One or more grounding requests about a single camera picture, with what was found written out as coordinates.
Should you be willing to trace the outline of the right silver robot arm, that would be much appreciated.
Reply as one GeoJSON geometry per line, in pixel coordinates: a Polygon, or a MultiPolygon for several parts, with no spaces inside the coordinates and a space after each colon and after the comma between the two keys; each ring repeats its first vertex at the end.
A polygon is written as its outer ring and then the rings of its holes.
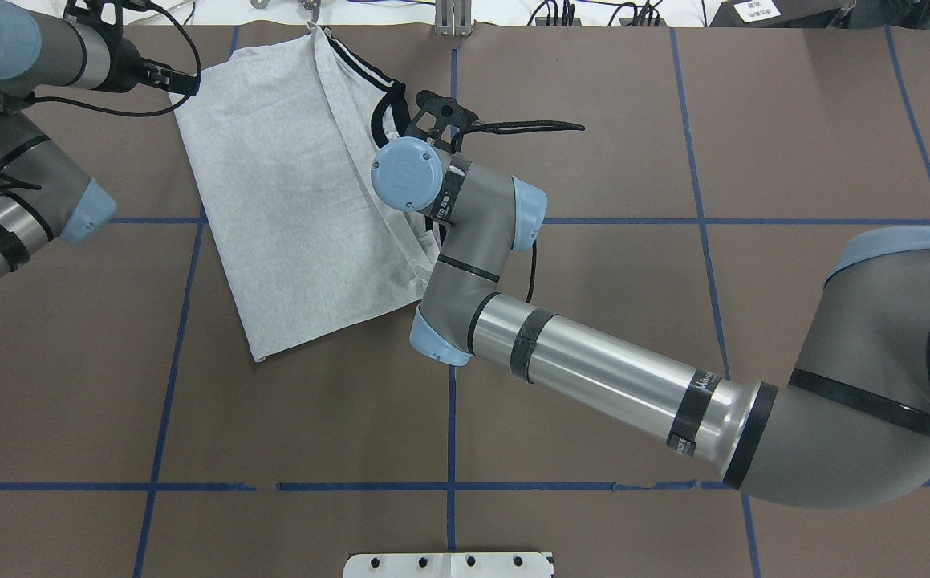
{"type": "Polygon", "coordinates": [[[647,342],[687,336],[665,323],[703,314],[617,307],[620,320],[649,322],[626,340],[502,291],[509,253],[534,249],[545,222],[538,187],[409,136],[367,172],[385,208],[449,228],[409,333],[425,358],[500,367],[771,503],[869,507],[930,479],[930,226],[851,238],[784,383],[747,383],[647,342]]]}

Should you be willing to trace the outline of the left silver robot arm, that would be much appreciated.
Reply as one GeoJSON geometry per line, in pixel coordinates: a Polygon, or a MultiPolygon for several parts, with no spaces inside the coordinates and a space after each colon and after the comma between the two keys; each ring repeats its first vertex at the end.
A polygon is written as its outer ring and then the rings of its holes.
{"type": "Polygon", "coordinates": [[[127,11],[164,16],[194,47],[185,26],[152,1],[68,1],[61,16],[0,1],[0,278],[50,242],[87,240],[117,212],[103,186],[26,116],[40,103],[97,106],[36,89],[149,87],[178,95],[180,104],[198,92],[201,71],[147,59],[124,36],[127,11]]]}

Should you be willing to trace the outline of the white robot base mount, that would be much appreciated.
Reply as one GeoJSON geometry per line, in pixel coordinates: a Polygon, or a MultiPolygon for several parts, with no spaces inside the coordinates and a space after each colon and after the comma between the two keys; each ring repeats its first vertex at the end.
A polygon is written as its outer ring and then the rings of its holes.
{"type": "Polygon", "coordinates": [[[555,577],[545,552],[360,553],[348,557],[343,577],[555,577]]]}

